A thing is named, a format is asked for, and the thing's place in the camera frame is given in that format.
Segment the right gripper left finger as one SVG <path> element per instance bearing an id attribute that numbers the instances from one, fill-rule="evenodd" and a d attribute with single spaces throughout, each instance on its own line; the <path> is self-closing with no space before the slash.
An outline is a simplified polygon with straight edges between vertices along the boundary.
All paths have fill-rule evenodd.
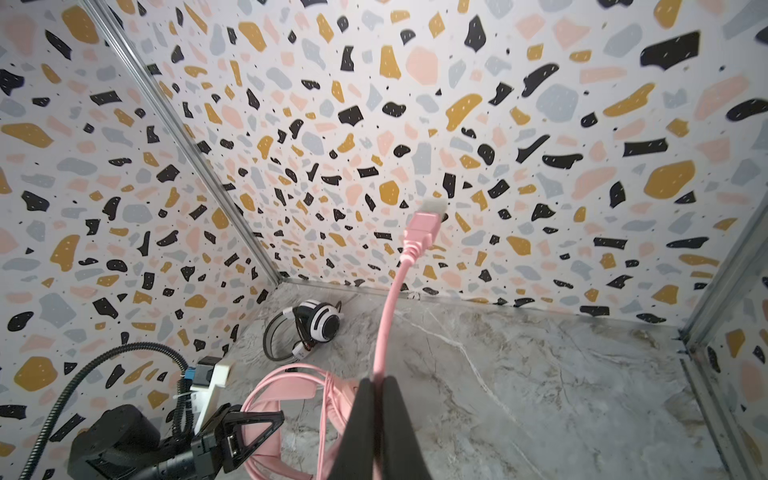
<path id="1" fill-rule="evenodd" d="M 363 379 L 328 480 L 371 480 L 376 447 L 375 387 Z"/>

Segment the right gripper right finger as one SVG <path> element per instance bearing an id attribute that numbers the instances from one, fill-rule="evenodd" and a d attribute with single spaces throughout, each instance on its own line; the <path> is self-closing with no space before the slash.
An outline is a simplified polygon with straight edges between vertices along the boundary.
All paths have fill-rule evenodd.
<path id="1" fill-rule="evenodd" d="M 384 479 L 432 479 L 394 376 L 381 390 L 381 470 Z"/>

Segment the white black headphones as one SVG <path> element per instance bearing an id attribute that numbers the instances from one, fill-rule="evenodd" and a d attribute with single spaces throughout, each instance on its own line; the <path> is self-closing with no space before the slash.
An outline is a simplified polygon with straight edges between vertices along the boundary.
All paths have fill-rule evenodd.
<path id="1" fill-rule="evenodd" d="M 344 314 L 341 312 L 343 303 L 335 304 L 308 299 L 299 305 L 281 310 L 267 324 L 263 337 L 262 349 L 265 356 L 273 362 L 288 360 L 301 361 L 320 344 L 331 342 L 339 332 Z M 298 340 L 292 345 L 289 353 L 276 354 L 272 341 L 280 326 L 292 324 L 295 327 Z"/>

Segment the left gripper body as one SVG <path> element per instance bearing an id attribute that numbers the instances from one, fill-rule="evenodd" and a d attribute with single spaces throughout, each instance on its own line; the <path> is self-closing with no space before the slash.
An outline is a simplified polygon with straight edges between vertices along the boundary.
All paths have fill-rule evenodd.
<path id="1" fill-rule="evenodd" d="M 136 407 L 106 411 L 74 439 L 73 479 L 214 479 L 232 464 L 228 436 L 236 409 L 220 407 L 196 435 L 162 438 Z"/>

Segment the pink headphones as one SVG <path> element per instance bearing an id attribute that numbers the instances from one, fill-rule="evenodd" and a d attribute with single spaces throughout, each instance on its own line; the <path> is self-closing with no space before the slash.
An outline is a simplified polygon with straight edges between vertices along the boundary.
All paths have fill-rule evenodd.
<path id="1" fill-rule="evenodd" d="M 247 396 L 241 410 L 245 413 L 280 412 L 285 420 L 243 464 L 250 478 L 326 479 L 338 456 L 358 389 L 357 380 L 345 380 L 306 363 L 280 366 L 267 374 Z M 305 404 L 320 409 L 314 473 L 298 470 L 283 460 L 282 433 Z"/>

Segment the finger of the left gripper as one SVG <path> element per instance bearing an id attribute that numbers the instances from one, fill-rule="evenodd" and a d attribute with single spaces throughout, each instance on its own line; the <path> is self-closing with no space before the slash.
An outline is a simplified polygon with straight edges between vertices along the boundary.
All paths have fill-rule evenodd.
<path id="1" fill-rule="evenodd" d="M 230 406 L 223 420 L 223 470 L 241 467 L 284 423 L 282 411 L 245 412 Z"/>

